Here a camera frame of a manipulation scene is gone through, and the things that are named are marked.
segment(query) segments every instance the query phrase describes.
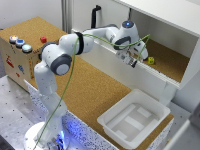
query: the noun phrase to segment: cork surface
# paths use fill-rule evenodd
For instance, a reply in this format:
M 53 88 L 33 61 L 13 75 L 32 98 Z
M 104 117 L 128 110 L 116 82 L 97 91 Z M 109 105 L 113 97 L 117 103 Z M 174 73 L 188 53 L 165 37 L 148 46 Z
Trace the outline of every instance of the cork surface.
M 56 76 L 58 84 L 57 93 L 60 96 L 63 93 L 69 75 L 70 73 L 68 72 L 64 76 Z M 37 88 L 34 79 L 29 82 Z M 130 92 L 131 89 L 96 69 L 81 58 L 76 57 L 74 74 L 64 96 L 64 101 L 72 113 L 119 149 L 123 150 L 121 146 L 104 133 L 103 127 L 97 122 L 97 118 Z M 146 149 L 172 119 L 173 116 L 169 115 L 137 150 Z
M 190 60 L 188 57 L 183 56 L 182 54 L 152 40 L 148 42 L 147 50 L 149 57 L 154 57 L 155 64 L 149 65 L 148 60 L 144 61 L 145 64 L 178 81 L 179 83 L 181 82 Z
M 67 33 L 40 17 L 32 18 L 0 31 L 0 37 L 8 43 L 10 36 L 17 35 L 19 39 L 23 39 L 26 44 L 31 45 L 33 51 L 38 50 L 44 45 L 40 41 L 40 37 L 45 36 L 47 42 L 52 42 L 59 40 L 65 34 Z

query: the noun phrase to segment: plastic tub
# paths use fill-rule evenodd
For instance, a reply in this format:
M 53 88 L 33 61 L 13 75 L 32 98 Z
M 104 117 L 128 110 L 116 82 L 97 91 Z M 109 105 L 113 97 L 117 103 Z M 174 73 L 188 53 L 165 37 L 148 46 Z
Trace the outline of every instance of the plastic tub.
M 169 108 L 135 89 L 97 121 L 105 133 L 122 147 L 136 149 L 169 113 Z

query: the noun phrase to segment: green cable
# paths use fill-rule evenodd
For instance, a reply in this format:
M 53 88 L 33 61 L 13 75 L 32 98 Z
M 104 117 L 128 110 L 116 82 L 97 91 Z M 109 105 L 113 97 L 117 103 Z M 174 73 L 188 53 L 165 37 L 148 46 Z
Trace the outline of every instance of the green cable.
M 52 113 L 52 115 L 51 115 L 50 118 L 48 119 L 47 123 L 45 124 L 44 129 L 42 130 L 42 133 L 41 133 L 39 139 L 37 140 L 37 143 L 36 143 L 34 149 L 35 149 L 36 146 L 38 145 L 38 143 L 39 143 L 39 141 L 40 141 L 40 139 L 41 139 L 41 137 L 42 137 L 42 135 L 43 135 L 43 133 L 44 133 L 44 130 L 46 129 L 46 127 L 47 127 L 47 125 L 48 125 L 48 123 L 49 123 L 49 121 L 51 120 L 51 118 L 52 118 L 53 115 L 55 114 L 56 110 L 57 110 L 58 107 L 60 106 L 60 103 L 62 102 L 62 99 L 63 99 L 63 97 L 64 97 L 64 95 L 65 95 L 65 93 L 66 93 L 66 90 L 67 90 L 68 86 L 69 86 L 69 83 L 70 83 L 70 81 L 71 81 L 71 78 L 72 78 L 72 75 L 73 75 L 73 72 L 74 72 L 75 55 L 76 55 L 76 45 L 77 45 L 77 43 L 78 43 L 78 40 L 79 40 L 79 38 L 77 38 L 77 40 L 76 40 L 76 42 L 75 42 L 74 56 L 73 56 L 73 64 L 72 64 L 72 71 L 71 71 L 69 80 L 68 80 L 68 82 L 67 82 L 67 85 L 66 85 L 66 87 L 65 87 L 65 89 L 64 89 L 64 92 L 63 92 L 63 94 L 62 94 L 62 97 L 61 97 L 61 99 L 60 99 L 60 101 L 59 101 L 59 103 L 58 103 L 56 109 L 54 110 L 54 112 Z
M 97 39 L 100 39 L 101 41 L 104 41 L 105 43 L 108 43 L 108 44 L 110 44 L 110 45 L 112 45 L 112 46 L 118 46 L 118 47 L 132 46 L 132 45 L 135 45 L 135 44 L 139 43 L 140 41 L 142 41 L 142 40 L 144 40 L 144 39 L 147 38 L 147 40 L 146 40 L 146 42 L 145 42 L 145 45 L 143 46 L 143 48 L 142 48 L 140 54 L 138 55 L 137 60 L 139 60 L 139 58 L 140 58 L 140 56 L 141 56 L 141 54 L 142 54 L 144 48 L 146 47 L 147 42 L 148 42 L 149 39 L 150 39 L 150 34 L 149 34 L 149 35 L 143 37 L 142 39 L 140 39 L 139 41 L 137 41 L 137 42 L 135 42 L 135 43 L 131 43 L 131 44 L 128 44 L 128 45 L 116 45 L 116 44 L 110 43 L 110 42 L 108 42 L 107 40 L 102 39 L 102 38 L 100 38 L 100 37 L 98 37 L 98 36 L 95 36 L 95 35 L 84 34 L 83 36 L 92 36 L 92 37 L 95 37 L 95 38 L 97 38 Z M 42 130 L 42 133 L 41 133 L 39 139 L 37 140 L 37 143 L 36 143 L 34 149 L 35 149 L 36 146 L 38 145 L 38 143 L 39 143 L 39 141 L 40 141 L 40 139 L 41 139 L 41 137 L 42 137 L 42 135 L 43 135 L 43 133 L 44 133 L 44 130 L 46 129 L 46 127 L 47 127 L 47 125 L 48 125 L 48 123 L 49 123 L 49 121 L 51 120 L 51 118 L 53 117 L 53 115 L 54 115 L 55 112 L 57 111 L 58 107 L 60 106 L 60 103 L 62 102 L 62 99 L 63 99 L 63 97 L 64 97 L 64 95 L 65 95 L 65 93 L 66 93 L 66 90 L 67 90 L 68 86 L 69 86 L 69 83 L 70 83 L 70 81 L 71 81 L 71 78 L 72 78 L 72 75 L 73 75 L 73 71 L 74 71 L 75 55 L 76 55 L 76 46 L 77 46 L 78 40 L 79 40 L 79 38 L 77 38 L 77 40 L 76 40 L 76 42 L 75 42 L 74 56 L 73 56 L 73 64 L 72 64 L 72 71 L 71 71 L 69 80 L 68 80 L 68 82 L 67 82 L 67 85 L 66 85 L 66 87 L 65 87 L 65 89 L 64 89 L 64 92 L 63 92 L 63 94 L 62 94 L 62 97 L 61 97 L 61 99 L 60 99 L 60 101 L 59 101 L 59 103 L 58 103 L 56 109 L 53 111 L 52 115 L 50 116 L 50 118 L 48 119 L 47 123 L 45 124 L 44 129 Z

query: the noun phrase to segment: red cap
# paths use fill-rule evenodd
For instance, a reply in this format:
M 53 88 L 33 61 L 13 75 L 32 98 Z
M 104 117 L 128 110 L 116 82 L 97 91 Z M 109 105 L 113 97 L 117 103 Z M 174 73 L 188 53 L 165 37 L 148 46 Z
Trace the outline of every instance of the red cap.
M 47 38 L 45 36 L 42 36 L 40 38 L 40 40 L 41 40 L 42 43 L 46 43 L 47 42 Z

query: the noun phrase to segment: robotic arm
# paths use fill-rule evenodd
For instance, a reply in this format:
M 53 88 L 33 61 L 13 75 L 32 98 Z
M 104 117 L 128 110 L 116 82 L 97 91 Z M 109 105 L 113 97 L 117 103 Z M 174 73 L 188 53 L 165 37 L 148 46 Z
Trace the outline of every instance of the robotic arm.
M 109 25 L 102 28 L 86 30 L 82 34 L 103 37 L 116 45 L 128 45 L 140 40 L 137 27 L 131 21 L 123 22 L 120 29 L 118 29 L 115 25 Z M 38 86 L 40 99 L 49 112 L 49 115 L 46 116 L 46 120 L 50 118 L 50 114 L 53 113 L 60 100 L 60 97 L 56 94 L 57 84 L 54 74 L 64 75 L 69 71 L 72 61 L 71 56 L 74 54 L 77 37 L 77 34 L 68 34 L 60 38 L 58 45 L 54 43 L 46 43 L 42 48 L 42 61 L 34 68 L 35 80 Z M 93 48 L 94 37 L 83 36 L 83 43 L 84 48 L 82 53 L 89 52 Z M 133 48 L 136 52 L 141 52 L 144 44 L 145 43 L 143 41 L 140 41 L 140 43 L 133 45 Z M 79 47 L 80 42 L 77 43 L 76 54 L 80 53 Z M 124 50 L 126 48 L 127 47 L 114 46 L 114 49 L 118 51 L 117 56 L 122 56 L 123 52 L 127 52 Z M 141 53 L 141 57 L 143 59 L 148 57 L 146 48 Z M 62 116 L 66 113 L 66 111 L 67 106 L 64 101 L 62 101 L 60 107 L 48 123 L 38 146 L 43 148 L 46 147 L 48 143 L 51 142 L 52 139 L 55 139 L 56 136 L 63 130 L 61 121 Z M 38 132 L 35 140 L 38 140 L 43 128 L 41 128 Z

